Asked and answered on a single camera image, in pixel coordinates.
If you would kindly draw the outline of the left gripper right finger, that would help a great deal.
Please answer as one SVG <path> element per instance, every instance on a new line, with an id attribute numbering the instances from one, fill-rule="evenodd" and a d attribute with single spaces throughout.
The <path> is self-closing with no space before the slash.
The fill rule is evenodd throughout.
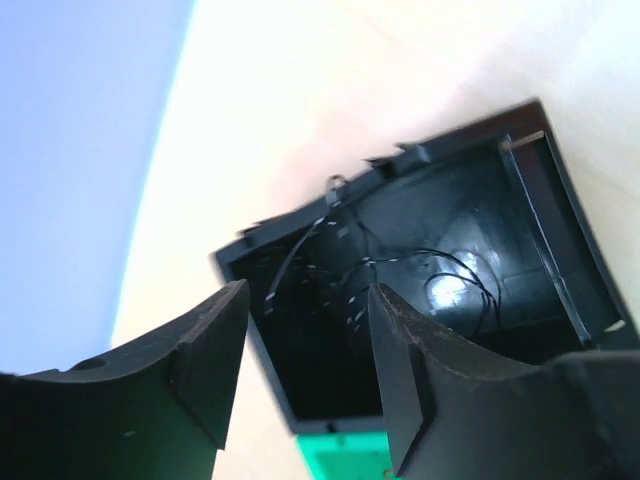
<path id="1" fill-rule="evenodd" d="M 392 464 L 404 479 L 635 479 L 639 355 L 529 365 L 455 333 L 392 288 L 368 294 Z"/>

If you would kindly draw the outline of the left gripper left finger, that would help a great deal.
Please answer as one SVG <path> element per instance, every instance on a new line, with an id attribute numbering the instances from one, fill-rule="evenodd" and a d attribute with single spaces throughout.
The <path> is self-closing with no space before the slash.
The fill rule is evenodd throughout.
<path id="1" fill-rule="evenodd" d="M 67 371 L 1 378 L 5 479 L 209 479 L 249 317 L 245 281 Z"/>

